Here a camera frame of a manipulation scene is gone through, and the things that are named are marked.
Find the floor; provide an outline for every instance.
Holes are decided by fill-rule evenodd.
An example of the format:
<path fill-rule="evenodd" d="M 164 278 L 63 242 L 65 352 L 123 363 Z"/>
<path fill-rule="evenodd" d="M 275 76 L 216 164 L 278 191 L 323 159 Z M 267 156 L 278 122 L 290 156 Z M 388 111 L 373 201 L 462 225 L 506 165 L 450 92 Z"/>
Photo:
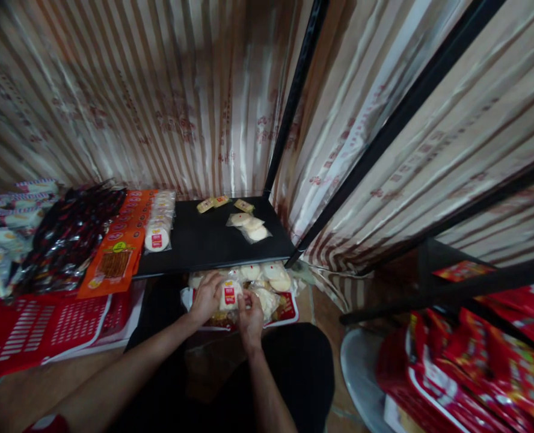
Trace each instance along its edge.
<path fill-rule="evenodd" d="M 327 432 L 368 432 L 343 381 L 339 363 L 345 334 L 339 324 L 340 310 L 315 287 L 305 288 L 297 298 L 301 322 L 317 325 L 329 338 L 334 354 L 336 392 L 327 419 Z M 208 401 L 243 359 L 237 334 L 198 333 L 188 342 L 191 397 Z M 0 379 L 0 432 L 20 432 L 41 417 L 60 399 L 93 373 L 116 359 L 122 349 L 62 361 L 14 373 Z"/>

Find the black shelf board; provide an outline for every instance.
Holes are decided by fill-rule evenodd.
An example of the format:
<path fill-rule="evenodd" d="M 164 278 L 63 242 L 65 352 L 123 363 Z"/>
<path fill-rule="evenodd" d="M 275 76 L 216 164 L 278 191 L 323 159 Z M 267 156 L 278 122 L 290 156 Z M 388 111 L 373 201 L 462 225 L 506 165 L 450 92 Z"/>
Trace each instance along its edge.
<path fill-rule="evenodd" d="M 238 229 L 226 226 L 229 215 L 241 212 L 234 206 L 238 198 L 203 214 L 197 212 L 201 200 L 178 201 L 171 231 L 172 249 L 143 254 L 133 279 L 287 260 L 295 247 L 269 200 L 239 198 L 255 206 L 253 216 L 265 222 L 271 237 L 249 244 Z"/>

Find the curtain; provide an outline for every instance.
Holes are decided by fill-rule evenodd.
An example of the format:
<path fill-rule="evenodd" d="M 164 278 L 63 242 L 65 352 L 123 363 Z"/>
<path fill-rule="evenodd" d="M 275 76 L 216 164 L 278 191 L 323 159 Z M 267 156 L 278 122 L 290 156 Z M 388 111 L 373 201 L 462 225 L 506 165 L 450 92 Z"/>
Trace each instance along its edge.
<path fill-rule="evenodd" d="M 330 2 L 271 197 L 294 243 L 469 2 Z M 259 195 L 311 6 L 0 3 L 0 193 L 54 177 L 170 187 L 183 200 Z M 533 164 L 534 2 L 508 0 L 304 260 L 356 308 L 356 270 Z M 440 239 L 498 264 L 534 255 L 525 194 Z"/>

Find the black metal pole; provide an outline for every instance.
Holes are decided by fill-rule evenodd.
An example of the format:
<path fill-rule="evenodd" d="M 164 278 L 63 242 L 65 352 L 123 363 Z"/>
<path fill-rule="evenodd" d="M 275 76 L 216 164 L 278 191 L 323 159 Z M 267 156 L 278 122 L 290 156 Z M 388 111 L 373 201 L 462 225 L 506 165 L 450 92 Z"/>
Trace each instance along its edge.
<path fill-rule="evenodd" d="M 399 301 L 348 313 L 341 316 L 339 321 L 343 325 L 352 325 L 386 315 L 397 315 L 436 304 L 463 301 L 474 296 L 489 295 L 529 284 L 534 284 L 534 259 L 459 283 L 438 286 L 437 290 L 432 290 L 430 293 L 408 296 Z"/>
<path fill-rule="evenodd" d="M 389 255 L 382 257 L 381 259 L 373 262 L 372 264 L 365 267 L 361 272 L 358 272 L 358 275 L 366 275 L 376 269 L 379 266 L 385 265 L 386 263 L 391 262 L 394 259 L 397 259 L 400 256 L 403 256 L 406 253 L 409 253 L 415 247 L 420 245 L 427 238 L 434 238 L 437 235 L 442 234 L 448 229 L 451 229 L 453 226 L 471 218 L 475 215 L 483 212 L 484 210 L 494 206 L 497 203 L 500 203 L 502 200 L 534 185 L 534 168 L 523 174 L 520 177 L 515 178 L 511 182 L 501 186 L 499 189 L 493 191 L 492 193 L 486 195 L 481 200 L 474 201 L 470 203 L 463 210 L 455 213 L 444 221 L 436 224 L 435 226 L 427 229 L 421 235 L 416 236 L 409 241 L 404 242 L 404 245 L 395 249 Z"/>
<path fill-rule="evenodd" d="M 345 181 L 305 234 L 285 267 L 291 267 L 357 188 L 402 129 L 488 24 L 505 0 L 474 0 L 423 69 Z"/>
<path fill-rule="evenodd" d="M 277 171 L 279 170 L 279 164 L 281 163 L 281 157 L 289 138 L 289 132 L 293 125 L 293 118 L 301 99 L 301 92 L 305 86 L 305 80 L 309 73 L 309 66 L 315 53 L 315 47 L 317 46 L 317 40 L 325 21 L 325 14 L 329 6 L 329 0 L 314 0 L 311 7 L 311 15 L 309 16 L 309 22 L 307 23 L 307 29 L 305 30 L 305 36 L 303 37 L 303 44 L 301 45 L 301 52 L 297 59 L 297 65 L 295 66 L 295 73 L 293 74 L 293 81 L 291 82 L 291 89 L 289 89 L 289 96 L 287 97 L 287 104 L 285 104 L 285 111 L 283 112 L 283 118 L 281 119 L 281 126 L 279 127 L 279 133 L 277 134 L 277 141 L 275 142 L 275 148 L 273 149 L 273 156 L 271 157 L 271 163 L 269 164 L 269 170 L 267 172 L 267 179 L 265 179 L 265 188 L 263 190 L 263 197 L 269 198 L 271 195 L 271 189 L 273 183 L 277 177 Z"/>

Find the packaged bread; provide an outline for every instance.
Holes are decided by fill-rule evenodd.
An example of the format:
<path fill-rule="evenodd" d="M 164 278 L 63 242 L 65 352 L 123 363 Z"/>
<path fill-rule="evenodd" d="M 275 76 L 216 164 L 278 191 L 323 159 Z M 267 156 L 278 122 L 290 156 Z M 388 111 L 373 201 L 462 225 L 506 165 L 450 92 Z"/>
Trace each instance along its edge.
<path fill-rule="evenodd" d="M 237 296 L 243 294 L 243 287 L 235 279 L 228 279 L 221 283 L 221 301 L 219 302 L 219 311 L 236 310 Z"/>

